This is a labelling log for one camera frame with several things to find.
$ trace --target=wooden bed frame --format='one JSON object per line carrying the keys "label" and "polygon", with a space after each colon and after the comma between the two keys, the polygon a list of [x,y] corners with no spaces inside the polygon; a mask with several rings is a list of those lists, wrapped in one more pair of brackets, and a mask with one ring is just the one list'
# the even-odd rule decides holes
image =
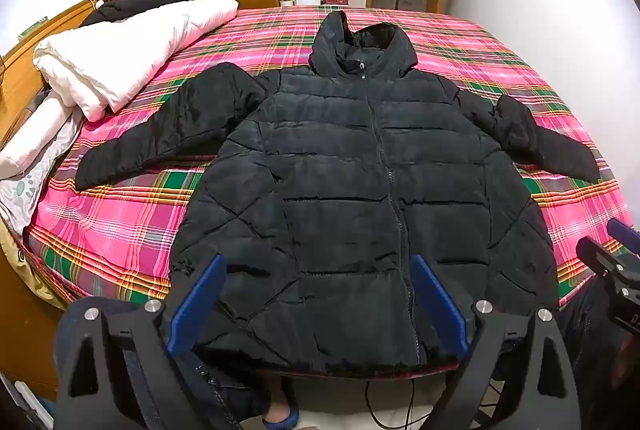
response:
{"label": "wooden bed frame", "polygon": [[[52,33],[77,28],[95,9],[95,1],[84,0],[65,10],[2,57],[5,70],[0,84],[0,148],[8,141],[8,133],[25,106],[45,84],[33,65],[33,49]],[[61,315],[62,311],[27,288],[0,250],[0,371],[51,400],[56,399],[58,384],[52,344]]]}

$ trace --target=yellow fabric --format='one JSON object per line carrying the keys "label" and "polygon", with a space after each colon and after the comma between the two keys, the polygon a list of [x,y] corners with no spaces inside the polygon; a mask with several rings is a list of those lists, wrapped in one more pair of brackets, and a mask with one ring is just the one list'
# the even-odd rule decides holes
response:
{"label": "yellow fabric", "polygon": [[58,300],[37,273],[31,269],[30,264],[25,260],[9,228],[2,219],[0,219],[0,248],[2,248],[2,252],[5,254],[9,264],[11,264],[11,267],[15,269],[18,276],[36,296],[64,311],[64,304]]}

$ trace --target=blue gripper pad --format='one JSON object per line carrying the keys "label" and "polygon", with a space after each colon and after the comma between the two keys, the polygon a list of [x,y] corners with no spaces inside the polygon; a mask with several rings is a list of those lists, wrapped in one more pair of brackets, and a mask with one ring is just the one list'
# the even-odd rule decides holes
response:
{"label": "blue gripper pad", "polygon": [[166,348],[172,356],[180,356],[193,349],[198,332],[218,300],[225,280],[225,259],[216,255],[171,320]]}
{"label": "blue gripper pad", "polygon": [[439,278],[421,255],[411,258],[410,270],[416,298],[429,315],[439,340],[447,352],[462,360],[475,336],[471,297],[459,283],[444,279],[442,273]]}
{"label": "blue gripper pad", "polygon": [[607,223],[607,233],[636,255],[640,253],[640,233],[617,219]]}

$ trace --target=jacket zipper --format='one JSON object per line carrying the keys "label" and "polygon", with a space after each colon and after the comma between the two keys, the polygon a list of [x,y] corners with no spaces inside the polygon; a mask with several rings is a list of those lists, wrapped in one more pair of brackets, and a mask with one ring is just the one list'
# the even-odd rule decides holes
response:
{"label": "jacket zipper", "polygon": [[362,80],[362,87],[364,89],[364,96],[367,100],[367,105],[369,106],[369,113],[371,114],[371,123],[373,125],[373,133],[374,133],[374,136],[376,137],[376,143],[378,144],[378,153],[380,155],[380,162],[383,165],[385,165],[385,168],[386,168],[386,174],[389,181],[389,202],[391,203],[391,207],[393,208],[394,213],[396,214],[396,221],[398,223],[398,230],[400,233],[400,251],[399,251],[400,271],[402,272],[402,279],[404,281],[404,287],[406,288],[406,293],[407,293],[407,299],[408,299],[407,312],[409,314],[409,321],[411,322],[411,327],[414,332],[415,357],[418,365],[420,365],[420,345],[418,343],[418,333],[415,329],[415,324],[414,324],[414,293],[413,293],[413,288],[411,286],[411,281],[409,279],[409,276],[407,275],[408,266],[406,265],[406,262],[405,262],[405,261],[408,261],[408,258],[405,258],[406,247],[407,247],[406,227],[402,222],[400,208],[398,207],[398,204],[394,200],[393,188],[394,188],[395,175],[394,175],[393,169],[390,166],[388,166],[386,163],[386,155],[385,155],[385,149],[382,144],[382,137],[378,132],[378,120],[376,119],[376,114],[373,109],[373,105],[369,100],[369,95],[367,95],[367,88],[364,85],[364,81],[366,80],[366,76],[364,74],[364,68],[365,68],[364,62],[360,62],[360,70],[362,71],[361,80]]}

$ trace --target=black puffer jacket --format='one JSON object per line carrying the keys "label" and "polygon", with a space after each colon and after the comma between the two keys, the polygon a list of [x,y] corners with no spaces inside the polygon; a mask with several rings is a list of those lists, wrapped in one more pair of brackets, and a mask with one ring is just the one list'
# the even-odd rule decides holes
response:
{"label": "black puffer jacket", "polygon": [[372,372],[443,356],[415,306],[409,258],[433,257],[474,299],[558,305],[552,245],[513,157],[597,179],[590,150],[412,69],[409,38],[352,34],[329,14],[310,67],[187,81],[149,120],[90,150],[76,188],[176,154],[219,149],[172,248],[171,279],[221,253],[228,277],[209,349],[310,372]]}

